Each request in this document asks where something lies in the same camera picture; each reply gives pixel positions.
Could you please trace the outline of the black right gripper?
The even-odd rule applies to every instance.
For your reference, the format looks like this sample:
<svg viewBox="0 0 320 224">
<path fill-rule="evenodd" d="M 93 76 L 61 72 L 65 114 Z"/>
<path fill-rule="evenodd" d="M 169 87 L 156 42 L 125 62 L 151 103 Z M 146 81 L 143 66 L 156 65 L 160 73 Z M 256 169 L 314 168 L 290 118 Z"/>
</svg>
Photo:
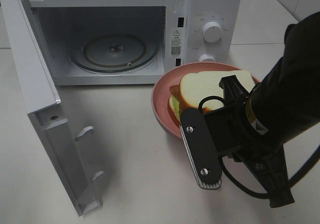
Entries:
<svg viewBox="0 0 320 224">
<path fill-rule="evenodd" d="M 204 114 L 208 130 L 220 156 L 230 156 L 248 167 L 269 195 L 271 208 L 295 202 L 289 184 L 283 146 L 269 144 L 252 128 L 245 104 L 249 92 L 235 75 L 221 78 L 224 107 Z"/>
</svg>

